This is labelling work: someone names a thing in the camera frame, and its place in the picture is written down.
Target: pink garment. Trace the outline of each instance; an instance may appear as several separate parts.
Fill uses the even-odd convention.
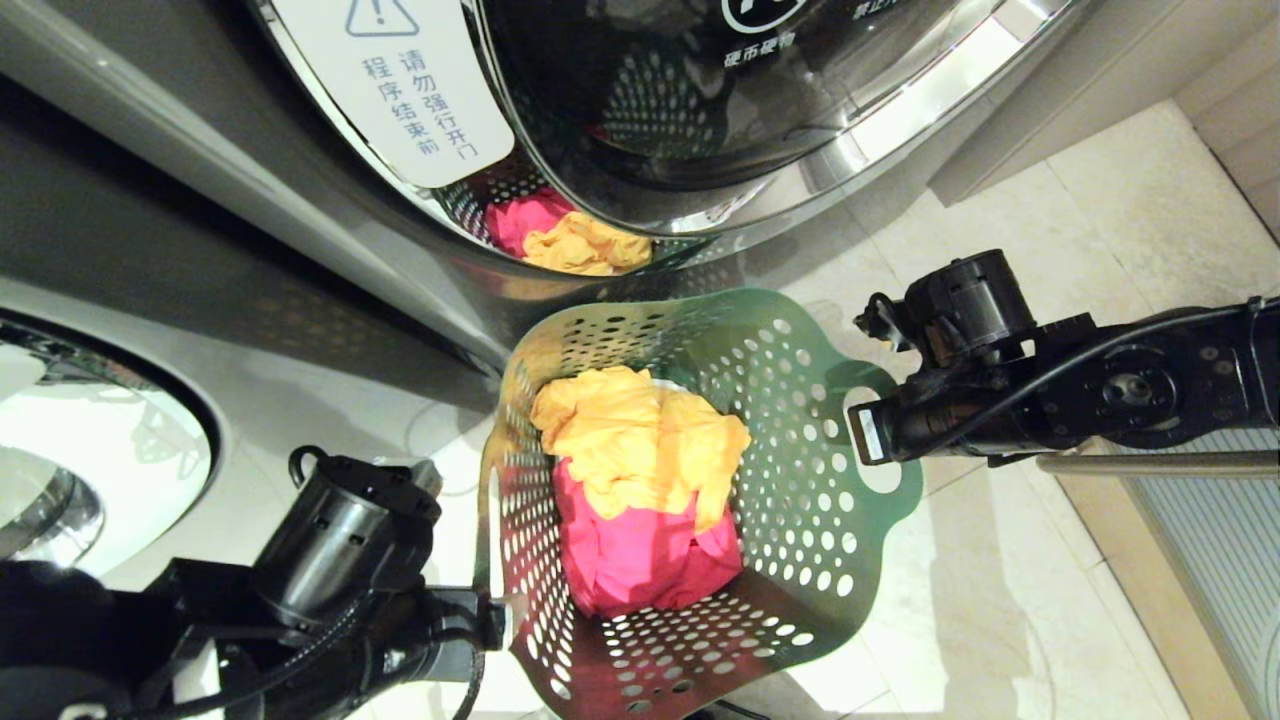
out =
[[[564,196],[549,187],[532,195],[495,202],[484,211],[484,224],[493,241],[508,255],[525,256],[525,236],[550,232],[561,218],[573,210]]]
[[[612,520],[586,501],[582,483],[556,465],[561,562],[570,594],[588,616],[616,618],[643,607],[678,610],[724,587],[742,571],[733,516],[694,534],[695,497],[681,515],[630,507]]]

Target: washing machine door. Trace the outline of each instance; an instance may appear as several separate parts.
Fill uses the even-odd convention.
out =
[[[517,136],[575,201],[726,232],[928,133],[1068,0],[483,0]]]
[[[0,560],[101,577],[205,491],[198,401],[129,355],[0,313]]]

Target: yellow garment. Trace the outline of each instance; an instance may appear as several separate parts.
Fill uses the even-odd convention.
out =
[[[525,236],[525,260],[579,275],[612,275],[653,259],[653,241],[571,211],[550,232]]]
[[[724,514],[751,442],[746,425],[704,398],[653,384],[649,370],[586,370],[543,386],[531,420],[543,450],[572,457],[573,479],[605,520],[627,507],[680,514],[694,493],[694,532]]]

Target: washing machine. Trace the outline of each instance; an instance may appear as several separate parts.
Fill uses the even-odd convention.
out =
[[[293,448],[421,459],[494,402],[422,325],[8,78],[0,164],[0,557],[119,589],[252,564]]]
[[[567,305],[750,282],[749,250],[954,151],[1088,5],[22,0],[0,72],[498,372]],[[490,209],[547,190],[652,260],[499,250]]]

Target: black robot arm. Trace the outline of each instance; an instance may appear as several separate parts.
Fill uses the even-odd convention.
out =
[[[896,395],[849,410],[868,465],[924,455],[1000,465],[1093,436],[1158,448],[1277,425],[1280,299],[1103,328],[1088,314],[1037,325],[991,250],[911,283],[901,301],[872,296],[856,324],[922,356]]]
[[[131,593],[0,562],[0,720],[344,717],[410,680],[470,682],[465,716],[483,652],[503,644],[506,607],[483,589],[424,584],[440,516],[434,468],[315,447],[289,465],[302,491],[252,568],[174,560]],[[227,689],[174,702],[175,676],[210,646]]]

